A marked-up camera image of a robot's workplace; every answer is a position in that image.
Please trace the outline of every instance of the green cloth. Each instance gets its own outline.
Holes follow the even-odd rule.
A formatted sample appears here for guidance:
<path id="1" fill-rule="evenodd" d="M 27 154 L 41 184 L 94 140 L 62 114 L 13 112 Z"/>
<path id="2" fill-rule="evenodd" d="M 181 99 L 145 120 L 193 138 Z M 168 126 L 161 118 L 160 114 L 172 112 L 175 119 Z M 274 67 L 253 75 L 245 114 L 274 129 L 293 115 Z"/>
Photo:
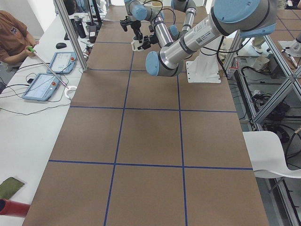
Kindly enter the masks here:
<path id="1" fill-rule="evenodd" d="M 0 199 L 10 199 L 22 186 L 23 182 L 8 178 L 0 185 Z"/>

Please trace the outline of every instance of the sticker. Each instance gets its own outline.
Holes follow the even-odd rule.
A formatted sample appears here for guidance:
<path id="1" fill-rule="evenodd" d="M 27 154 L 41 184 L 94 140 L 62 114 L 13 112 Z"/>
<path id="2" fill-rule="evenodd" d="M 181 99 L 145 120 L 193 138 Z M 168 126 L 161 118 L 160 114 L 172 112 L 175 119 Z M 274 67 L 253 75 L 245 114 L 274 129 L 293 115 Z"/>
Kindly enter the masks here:
<path id="1" fill-rule="evenodd" d="M 206 25 L 207 20 L 208 17 L 193 28 L 195 40 L 200 46 L 206 45 L 215 37 L 215 35 L 211 32 L 211 26 Z"/>

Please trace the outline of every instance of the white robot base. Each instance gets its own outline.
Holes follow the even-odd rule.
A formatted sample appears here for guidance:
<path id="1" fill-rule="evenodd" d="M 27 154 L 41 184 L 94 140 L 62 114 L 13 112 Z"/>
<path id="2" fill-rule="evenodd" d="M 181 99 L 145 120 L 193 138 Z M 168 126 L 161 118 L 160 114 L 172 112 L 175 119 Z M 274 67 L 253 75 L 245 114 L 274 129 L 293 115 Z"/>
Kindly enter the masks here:
<path id="1" fill-rule="evenodd" d="M 217 49 L 221 39 L 217 38 L 210 42 L 206 47 Z M 212 55 L 214 52 L 202 49 L 202 52 Z M 194 61 L 186 62 L 187 79 L 189 83 L 221 83 L 219 67 L 216 54 L 212 56 L 204 55 L 202 52 Z"/>

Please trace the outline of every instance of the person's hand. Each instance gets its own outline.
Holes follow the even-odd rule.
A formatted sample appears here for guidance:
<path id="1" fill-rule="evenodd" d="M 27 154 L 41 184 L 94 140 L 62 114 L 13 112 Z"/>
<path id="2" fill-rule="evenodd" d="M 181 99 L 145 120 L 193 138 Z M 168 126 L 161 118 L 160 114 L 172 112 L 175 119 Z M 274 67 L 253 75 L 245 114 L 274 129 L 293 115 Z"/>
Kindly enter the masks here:
<path id="1" fill-rule="evenodd" d="M 29 57 L 34 57 L 35 54 L 32 53 L 32 52 L 28 49 L 28 47 L 32 47 L 32 46 L 26 46 L 26 47 L 25 47 L 25 49 L 24 49 L 25 54 L 26 54 L 27 56 L 29 56 Z"/>

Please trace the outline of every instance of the white wall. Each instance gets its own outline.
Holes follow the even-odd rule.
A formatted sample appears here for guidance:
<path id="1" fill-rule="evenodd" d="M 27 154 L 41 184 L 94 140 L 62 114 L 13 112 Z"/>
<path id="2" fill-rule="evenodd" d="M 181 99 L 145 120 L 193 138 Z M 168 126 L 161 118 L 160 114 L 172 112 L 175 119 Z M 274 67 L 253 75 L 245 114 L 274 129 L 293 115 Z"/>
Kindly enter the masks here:
<path id="1" fill-rule="evenodd" d="M 0 10 L 9 12 L 26 24 L 27 30 L 34 37 L 43 35 L 44 31 L 27 0 L 0 0 Z"/>
<path id="2" fill-rule="evenodd" d="M 52 0 L 27 0 L 42 29 L 45 31 L 55 19 L 55 6 Z"/>

